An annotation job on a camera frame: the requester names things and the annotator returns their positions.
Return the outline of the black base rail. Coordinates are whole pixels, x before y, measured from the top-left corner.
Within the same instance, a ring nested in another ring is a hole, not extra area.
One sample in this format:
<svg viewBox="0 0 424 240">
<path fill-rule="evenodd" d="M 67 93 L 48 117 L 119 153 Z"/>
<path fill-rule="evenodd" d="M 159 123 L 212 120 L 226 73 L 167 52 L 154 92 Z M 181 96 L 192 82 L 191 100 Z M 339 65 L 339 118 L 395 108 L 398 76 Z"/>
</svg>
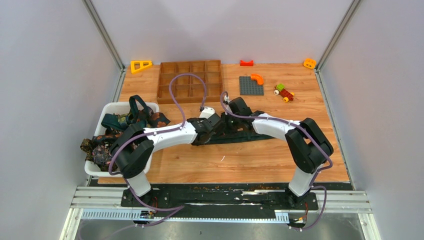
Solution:
<svg viewBox="0 0 424 240">
<path fill-rule="evenodd" d="M 152 184 L 140 200 L 151 207 L 183 206 L 177 218 L 273 219 L 276 210 L 300 214 L 319 209 L 315 193 L 296 200 L 287 183 L 184 183 Z"/>
</svg>

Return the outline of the orange curved block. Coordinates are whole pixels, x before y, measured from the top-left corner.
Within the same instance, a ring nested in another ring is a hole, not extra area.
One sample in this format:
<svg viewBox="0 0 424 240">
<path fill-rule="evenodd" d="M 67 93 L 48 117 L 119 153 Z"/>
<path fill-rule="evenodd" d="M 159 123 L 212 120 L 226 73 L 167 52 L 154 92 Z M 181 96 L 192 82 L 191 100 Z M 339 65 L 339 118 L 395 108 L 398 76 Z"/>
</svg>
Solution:
<svg viewBox="0 0 424 240">
<path fill-rule="evenodd" d="M 253 81 L 256 81 L 256 83 L 260 86 L 262 86 L 264 84 L 264 78 L 260 74 L 252 73 L 250 75 L 250 78 Z"/>
</svg>

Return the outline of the white plastic basket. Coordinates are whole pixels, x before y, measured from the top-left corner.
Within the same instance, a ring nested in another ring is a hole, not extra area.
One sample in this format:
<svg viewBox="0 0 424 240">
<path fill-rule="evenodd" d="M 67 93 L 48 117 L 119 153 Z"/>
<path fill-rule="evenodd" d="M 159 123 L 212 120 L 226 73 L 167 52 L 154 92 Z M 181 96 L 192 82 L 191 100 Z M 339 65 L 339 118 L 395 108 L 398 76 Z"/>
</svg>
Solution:
<svg viewBox="0 0 424 240">
<path fill-rule="evenodd" d="M 160 108 L 158 104 L 153 102 L 145 102 L 145 103 L 147 104 L 147 106 L 151 107 L 154 112 L 160 112 Z M 129 112 L 129 110 L 130 110 L 129 102 L 112 102 L 112 103 L 106 104 L 103 107 L 103 110 L 101 111 L 93 137 L 104 134 L 104 131 L 106 129 L 101 126 L 101 121 L 102 121 L 102 118 L 105 116 L 105 114 L 113 114 L 113 113 L 126 114 Z M 96 164 L 89 161 L 85 161 L 84 170 L 88 175 L 91 175 L 94 177 L 109 177 L 110 176 L 108 170 L 101 171 Z"/>
</svg>

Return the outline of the orange round block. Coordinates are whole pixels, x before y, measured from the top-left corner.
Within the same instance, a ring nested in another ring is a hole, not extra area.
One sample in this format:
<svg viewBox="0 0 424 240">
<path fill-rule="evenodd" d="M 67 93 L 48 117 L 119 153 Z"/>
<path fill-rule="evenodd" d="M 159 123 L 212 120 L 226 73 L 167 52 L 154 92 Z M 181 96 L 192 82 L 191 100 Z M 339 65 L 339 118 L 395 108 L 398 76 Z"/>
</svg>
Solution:
<svg viewBox="0 0 424 240">
<path fill-rule="evenodd" d="M 306 58 L 304 61 L 303 61 L 303 66 L 305 67 L 305 68 L 308 68 L 308 69 L 315 69 L 316 68 L 316 65 L 317 65 L 317 61 L 316 60 L 314 60 L 314 59 L 312 59 L 312 58 Z"/>
</svg>

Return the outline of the dark green leaf tie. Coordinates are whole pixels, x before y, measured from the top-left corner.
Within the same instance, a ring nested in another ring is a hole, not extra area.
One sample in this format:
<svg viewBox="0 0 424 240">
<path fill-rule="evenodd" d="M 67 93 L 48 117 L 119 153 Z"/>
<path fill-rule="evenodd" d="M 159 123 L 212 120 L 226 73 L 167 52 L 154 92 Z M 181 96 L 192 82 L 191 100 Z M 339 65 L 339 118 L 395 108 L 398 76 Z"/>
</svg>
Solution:
<svg viewBox="0 0 424 240">
<path fill-rule="evenodd" d="M 255 132 L 248 131 L 238 131 L 235 133 L 222 133 L 221 135 L 215 134 L 211 137 L 210 140 L 200 143 L 199 145 L 221 145 L 221 144 L 233 144 L 233 143 L 245 143 L 245 142 L 254 142 L 254 141 L 262 141 L 262 140 L 270 140 L 274 137 L 259 134 Z"/>
</svg>

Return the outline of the wooden compartment tray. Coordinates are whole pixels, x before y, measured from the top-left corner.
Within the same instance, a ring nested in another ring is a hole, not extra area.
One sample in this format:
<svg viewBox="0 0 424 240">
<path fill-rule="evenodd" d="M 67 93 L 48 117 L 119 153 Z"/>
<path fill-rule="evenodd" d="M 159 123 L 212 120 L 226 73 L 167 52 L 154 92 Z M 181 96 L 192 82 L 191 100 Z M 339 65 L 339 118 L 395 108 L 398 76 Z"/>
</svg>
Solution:
<svg viewBox="0 0 424 240">
<path fill-rule="evenodd" d="M 180 104 L 218 102 L 224 90 L 220 60 L 162 62 L 156 101 L 173 104 L 171 94 Z"/>
</svg>

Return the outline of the yellow triangular block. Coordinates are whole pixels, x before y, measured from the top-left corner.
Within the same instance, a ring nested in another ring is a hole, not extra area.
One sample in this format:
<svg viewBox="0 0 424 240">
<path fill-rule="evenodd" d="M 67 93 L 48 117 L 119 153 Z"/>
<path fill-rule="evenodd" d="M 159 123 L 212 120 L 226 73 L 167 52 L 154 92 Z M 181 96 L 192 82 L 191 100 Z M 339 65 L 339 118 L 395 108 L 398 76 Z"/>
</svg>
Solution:
<svg viewBox="0 0 424 240">
<path fill-rule="evenodd" d="M 132 60 L 130 62 L 130 71 L 132 74 L 137 74 L 151 68 L 152 66 L 153 62 L 151 60 Z"/>
</svg>

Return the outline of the toy brick car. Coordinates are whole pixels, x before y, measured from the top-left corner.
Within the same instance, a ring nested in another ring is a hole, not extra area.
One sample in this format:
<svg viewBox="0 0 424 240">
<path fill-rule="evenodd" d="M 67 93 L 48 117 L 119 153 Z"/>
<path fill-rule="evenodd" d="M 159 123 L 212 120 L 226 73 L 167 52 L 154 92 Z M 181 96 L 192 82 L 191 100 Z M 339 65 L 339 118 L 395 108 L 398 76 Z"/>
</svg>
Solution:
<svg viewBox="0 0 424 240">
<path fill-rule="evenodd" d="M 280 83 L 274 87 L 274 95 L 281 96 L 284 103 L 288 103 L 294 100 L 294 93 L 287 91 L 285 86 Z"/>
</svg>

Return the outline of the pile of patterned ties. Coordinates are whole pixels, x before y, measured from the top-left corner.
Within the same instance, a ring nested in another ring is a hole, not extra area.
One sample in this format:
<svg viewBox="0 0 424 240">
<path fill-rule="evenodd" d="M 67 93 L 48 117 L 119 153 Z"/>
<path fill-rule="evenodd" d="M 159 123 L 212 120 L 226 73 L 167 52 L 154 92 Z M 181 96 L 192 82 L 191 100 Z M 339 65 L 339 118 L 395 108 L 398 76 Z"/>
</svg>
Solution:
<svg viewBox="0 0 424 240">
<path fill-rule="evenodd" d="M 128 102 L 128 113 L 106 113 L 100 122 L 105 128 L 104 134 L 85 138 L 80 145 L 86 153 L 85 161 L 97 165 L 103 172 L 109 169 L 112 145 L 128 127 L 160 128 L 171 122 L 162 112 L 149 107 L 139 95 L 131 96 Z"/>
</svg>

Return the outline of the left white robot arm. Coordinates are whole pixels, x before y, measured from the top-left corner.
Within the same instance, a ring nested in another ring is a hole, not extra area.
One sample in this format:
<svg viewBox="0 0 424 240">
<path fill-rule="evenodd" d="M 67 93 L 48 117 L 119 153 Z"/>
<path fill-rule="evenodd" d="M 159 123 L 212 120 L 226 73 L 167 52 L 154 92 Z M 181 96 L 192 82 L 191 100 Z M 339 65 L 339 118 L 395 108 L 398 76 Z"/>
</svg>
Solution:
<svg viewBox="0 0 424 240">
<path fill-rule="evenodd" d="M 201 146 L 213 136 L 221 134 L 225 122 L 216 113 L 208 118 L 194 117 L 182 123 L 159 128 L 129 127 L 112 145 L 110 153 L 114 164 L 126 180 L 140 206 L 149 206 L 153 201 L 151 185 L 146 173 L 153 153 L 177 145 Z"/>
</svg>

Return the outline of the red plastic block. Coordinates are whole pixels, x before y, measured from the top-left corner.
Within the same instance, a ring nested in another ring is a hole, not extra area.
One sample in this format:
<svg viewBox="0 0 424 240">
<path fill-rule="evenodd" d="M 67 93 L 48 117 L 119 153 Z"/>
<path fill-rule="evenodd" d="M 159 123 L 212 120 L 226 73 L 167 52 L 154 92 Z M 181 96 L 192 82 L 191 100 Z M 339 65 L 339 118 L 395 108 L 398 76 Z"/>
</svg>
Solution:
<svg viewBox="0 0 424 240">
<path fill-rule="evenodd" d="M 239 65 L 241 67 L 253 67 L 255 64 L 255 62 L 253 60 L 249 60 L 249 61 L 244 61 L 244 60 L 240 60 Z"/>
</svg>

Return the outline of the grey studded baseplate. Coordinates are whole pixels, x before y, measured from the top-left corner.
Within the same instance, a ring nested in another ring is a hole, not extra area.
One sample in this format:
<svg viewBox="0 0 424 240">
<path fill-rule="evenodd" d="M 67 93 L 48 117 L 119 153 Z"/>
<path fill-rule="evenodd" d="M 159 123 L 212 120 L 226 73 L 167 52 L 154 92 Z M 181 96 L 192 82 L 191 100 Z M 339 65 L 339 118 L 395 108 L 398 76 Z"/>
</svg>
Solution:
<svg viewBox="0 0 424 240">
<path fill-rule="evenodd" d="M 264 87 L 259 85 L 250 76 L 239 77 L 239 94 L 242 96 L 263 96 Z"/>
</svg>

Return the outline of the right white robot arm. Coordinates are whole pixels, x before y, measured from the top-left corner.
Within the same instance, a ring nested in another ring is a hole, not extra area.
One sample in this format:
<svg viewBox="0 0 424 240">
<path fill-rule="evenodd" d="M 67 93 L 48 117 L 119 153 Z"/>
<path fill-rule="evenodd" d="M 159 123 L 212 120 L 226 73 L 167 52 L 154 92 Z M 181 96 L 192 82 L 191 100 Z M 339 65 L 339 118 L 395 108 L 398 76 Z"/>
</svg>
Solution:
<svg viewBox="0 0 424 240">
<path fill-rule="evenodd" d="M 227 115 L 245 120 L 255 133 L 287 142 L 296 168 L 285 201 L 292 209 L 301 207 L 318 174 L 333 167 L 330 156 L 334 148 L 318 124 L 312 118 L 294 121 L 267 113 L 251 113 L 241 97 L 230 100 L 226 91 L 221 94 L 220 102 Z"/>
</svg>

